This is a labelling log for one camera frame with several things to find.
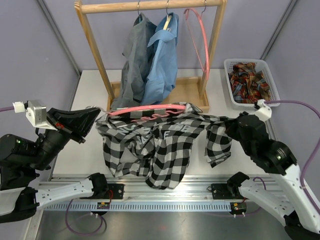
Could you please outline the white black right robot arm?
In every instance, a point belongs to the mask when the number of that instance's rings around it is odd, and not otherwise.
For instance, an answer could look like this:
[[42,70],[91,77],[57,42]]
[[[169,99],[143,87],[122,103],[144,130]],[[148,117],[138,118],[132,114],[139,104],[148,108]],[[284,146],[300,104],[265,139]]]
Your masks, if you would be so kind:
[[253,179],[237,172],[227,180],[227,193],[256,203],[276,218],[292,240],[320,238],[319,201],[306,193],[297,159],[287,145],[269,138],[265,121],[269,116],[260,113],[241,113],[226,122],[225,133],[240,143],[244,153],[272,177],[288,199],[285,203],[255,184]]

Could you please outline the black white checkered shirt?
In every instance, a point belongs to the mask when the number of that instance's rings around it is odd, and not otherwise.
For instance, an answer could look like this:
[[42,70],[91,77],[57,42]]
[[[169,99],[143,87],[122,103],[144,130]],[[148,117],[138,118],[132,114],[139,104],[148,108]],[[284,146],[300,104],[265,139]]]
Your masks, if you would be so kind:
[[231,156],[232,139],[225,133],[228,117],[201,113],[192,103],[185,110],[105,114],[96,120],[105,165],[115,178],[144,177],[153,189],[174,189],[190,163],[196,138],[206,133],[204,156],[214,168]]

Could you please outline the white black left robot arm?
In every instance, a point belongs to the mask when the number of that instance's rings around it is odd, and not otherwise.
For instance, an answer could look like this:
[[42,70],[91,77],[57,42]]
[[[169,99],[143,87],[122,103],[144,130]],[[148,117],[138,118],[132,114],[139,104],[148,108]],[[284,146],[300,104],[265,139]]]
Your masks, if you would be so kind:
[[102,173],[94,173],[79,183],[57,188],[36,190],[29,186],[39,177],[38,171],[50,169],[50,163],[70,140],[79,144],[85,142],[100,112],[98,107],[75,111],[51,108],[45,115],[51,128],[38,133],[36,141],[14,134],[1,137],[1,223],[28,219],[54,203],[76,198],[103,199],[108,194],[109,186]]

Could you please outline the pink hanger with chrome hook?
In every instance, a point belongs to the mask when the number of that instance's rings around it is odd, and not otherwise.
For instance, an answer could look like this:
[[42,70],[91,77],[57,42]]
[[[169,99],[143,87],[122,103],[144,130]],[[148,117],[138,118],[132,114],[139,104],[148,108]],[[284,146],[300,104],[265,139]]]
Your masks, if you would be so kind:
[[98,122],[108,123],[145,123],[149,121],[156,121],[163,118],[175,117],[186,112],[186,105],[184,104],[156,104],[156,105],[142,105],[135,107],[116,108],[114,110],[106,111],[101,107],[87,106],[85,109],[98,108],[103,113],[105,118],[100,118]]

